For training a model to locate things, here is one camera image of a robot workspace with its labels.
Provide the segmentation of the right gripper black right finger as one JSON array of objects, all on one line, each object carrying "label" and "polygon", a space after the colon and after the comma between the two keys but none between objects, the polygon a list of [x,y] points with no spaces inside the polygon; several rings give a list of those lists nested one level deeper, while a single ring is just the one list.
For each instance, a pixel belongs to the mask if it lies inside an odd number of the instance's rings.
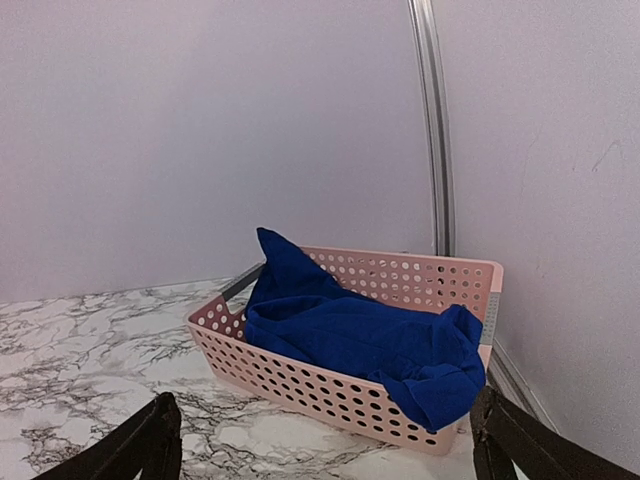
[{"label": "right gripper black right finger", "polygon": [[470,411],[473,463],[480,480],[637,480],[639,476],[558,435],[490,386]]}]

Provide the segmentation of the blue printed t-shirt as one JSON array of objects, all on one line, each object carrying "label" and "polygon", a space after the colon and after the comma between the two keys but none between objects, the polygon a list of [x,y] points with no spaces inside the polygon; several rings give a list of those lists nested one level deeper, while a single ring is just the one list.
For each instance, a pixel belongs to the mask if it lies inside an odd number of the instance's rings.
[{"label": "blue printed t-shirt", "polygon": [[250,345],[379,383],[429,431],[471,410],[486,374],[482,324],[469,310],[384,305],[340,286],[279,233],[260,228],[257,238],[266,264],[245,310]]}]

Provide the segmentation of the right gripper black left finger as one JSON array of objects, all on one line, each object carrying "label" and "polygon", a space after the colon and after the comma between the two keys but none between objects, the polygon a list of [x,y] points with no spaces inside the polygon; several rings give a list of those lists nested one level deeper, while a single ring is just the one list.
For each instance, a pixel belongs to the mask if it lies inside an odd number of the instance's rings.
[{"label": "right gripper black left finger", "polygon": [[102,440],[40,480],[177,479],[182,464],[181,412],[164,392]]}]

